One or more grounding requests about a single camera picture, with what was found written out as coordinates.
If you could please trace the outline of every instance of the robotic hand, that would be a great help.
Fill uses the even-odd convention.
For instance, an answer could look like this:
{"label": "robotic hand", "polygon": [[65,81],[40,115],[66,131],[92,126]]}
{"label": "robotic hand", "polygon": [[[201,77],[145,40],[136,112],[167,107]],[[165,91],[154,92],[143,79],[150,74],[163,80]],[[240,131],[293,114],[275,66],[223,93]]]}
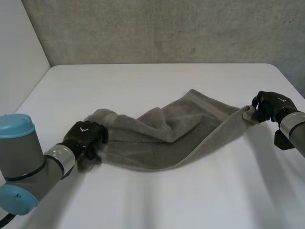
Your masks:
{"label": "robotic hand", "polygon": [[275,92],[259,92],[252,100],[252,106],[257,105],[254,119],[260,123],[271,119],[279,125],[274,144],[282,150],[296,148],[305,157],[305,113],[290,98]]}
{"label": "robotic hand", "polygon": [[79,156],[100,160],[94,145],[108,139],[107,129],[93,122],[77,122],[63,142],[44,154],[35,126],[25,114],[0,116],[0,170],[6,183],[0,186],[0,207],[9,214],[0,228],[15,215],[28,214],[63,178]]}

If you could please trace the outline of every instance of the gray towel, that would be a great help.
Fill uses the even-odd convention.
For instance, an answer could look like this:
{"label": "gray towel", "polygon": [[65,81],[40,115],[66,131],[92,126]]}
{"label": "gray towel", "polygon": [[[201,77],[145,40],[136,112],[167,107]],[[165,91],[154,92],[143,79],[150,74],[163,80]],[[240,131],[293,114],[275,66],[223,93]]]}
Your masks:
{"label": "gray towel", "polygon": [[[85,120],[108,128],[107,144],[97,144],[102,162],[140,171],[157,171],[185,165],[240,137],[256,122],[255,109],[241,109],[191,89],[166,107],[154,108],[138,119],[99,109]],[[78,159],[87,171],[99,161]]]}

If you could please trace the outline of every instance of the white table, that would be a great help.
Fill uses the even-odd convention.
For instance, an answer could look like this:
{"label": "white table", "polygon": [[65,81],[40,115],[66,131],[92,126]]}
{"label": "white table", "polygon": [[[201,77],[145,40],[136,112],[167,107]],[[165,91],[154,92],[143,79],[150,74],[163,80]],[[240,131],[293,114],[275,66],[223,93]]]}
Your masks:
{"label": "white table", "polygon": [[[98,108],[136,118],[191,88],[238,107],[261,90],[274,91],[305,110],[303,97],[268,64],[114,64],[51,68],[18,113],[32,117],[46,151]],[[174,170],[142,173],[107,164],[85,175],[74,170],[6,229],[304,228],[305,158],[276,148],[276,130],[272,122],[252,127]]]}

